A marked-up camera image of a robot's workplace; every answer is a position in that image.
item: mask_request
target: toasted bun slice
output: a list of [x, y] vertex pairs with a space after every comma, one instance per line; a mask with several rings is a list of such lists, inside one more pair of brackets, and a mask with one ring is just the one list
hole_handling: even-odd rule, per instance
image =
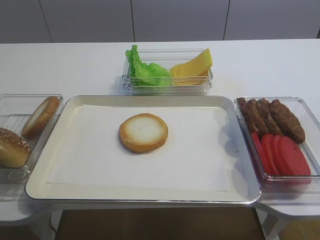
[[21, 135], [26, 139], [33, 139], [40, 135], [55, 114], [58, 106], [59, 99], [56, 96], [49, 96], [45, 99], [26, 122]]
[[20, 168], [30, 155], [29, 145], [17, 134], [0, 127], [0, 165]]
[[122, 145], [135, 153], [145, 153], [165, 144], [168, 126], [158, 116], [151, 113], [134, 115], [119, 128]]

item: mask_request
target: lettuce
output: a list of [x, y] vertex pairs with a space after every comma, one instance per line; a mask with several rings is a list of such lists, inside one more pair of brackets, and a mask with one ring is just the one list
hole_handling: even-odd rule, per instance
[[132, 45], [131, 50], [125, 52], [129, 62], [129, 77], [134, 86], [170, 86], [172, 85], [170, 72], [156, 63], [146, 64], [140, 60], [138, 46]]

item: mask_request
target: white countertop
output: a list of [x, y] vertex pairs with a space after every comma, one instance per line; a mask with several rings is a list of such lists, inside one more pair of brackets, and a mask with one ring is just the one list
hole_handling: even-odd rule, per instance
[[[125, 51], [132, 44], [0, 44], [0, 94], [62, 94], [64, 102], [77, 95], [118, 95]], [[318, 39], [135, 44], [139, 49], [210, 48], [214, 74], [210, 95], [231, 100], [242, 96], [296, 96], [304, 99], [320, 120]], [[293, 201], [280, 200], [280, 196], [278, 200], [264, 200], [265, 196], [260, 202], [269, 203], [275, 211], [320, 216], [320, 206], [313, 206], [313, 210], [305, 206], [299, 211], [292, 207], [297, 201], [308, 201], [308, 196]], [[312, 196], [314, 200], [320, 203], [320, 196]], [[5, 204], [0, 202], [0, 222], [6, 221], [3, 211], [10, 204]]]

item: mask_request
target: tomato slice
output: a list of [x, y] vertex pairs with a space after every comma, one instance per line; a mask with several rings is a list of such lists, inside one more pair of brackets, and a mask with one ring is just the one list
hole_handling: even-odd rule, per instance
[[311, 176], [307, 160], [299, 146], [287, 136], [281, 137], [278, 144], [279, 156], [286, 172], [293, 176]]
[[271, 141], [274, 138], [274, 136], [270, 133], [264, 135], [261, 140], [262, 150], [264, 152], [266, 161], [268, 162], [269, 168], [270, 168], [270, 174], [272, 176], [278, 176], [279, 171], [275, 165], [272, 149], [271, 149]]
[[288, 168], [284, 165], [282, 157], [279, 153], [279, 141], [282, 137], [280, 135], [275, 135], [271, 140], [271, 152], [273, 156], [273, 162], [281, 175], [290, 175]]
[[261, 160], [261, 164], [263, 166], [264, 171], [268, 174], [271, 175], [271, 170], [268, 164], [268, 161], [266, 159], [265, 153], [262, 149], [258, 134], [254, 131], [253, 133], [251, 133], [251, 137], [253, 140], [253, 143], [255, 145], [255, 149], [257, 150], [260, 160]]

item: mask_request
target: cabinet door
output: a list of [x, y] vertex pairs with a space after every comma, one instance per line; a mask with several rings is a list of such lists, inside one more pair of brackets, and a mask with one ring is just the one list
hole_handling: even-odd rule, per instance
[[132, 0], [136, 42], [224, 37], [229, 0]]
[[40, 0], [54, 43], [132, 42], [130, 0]]
[[320, 0], [230, 0], [225, 40], [315, 39]]
[[38, 0], [0, 1], [0, 43], [50, 43]]

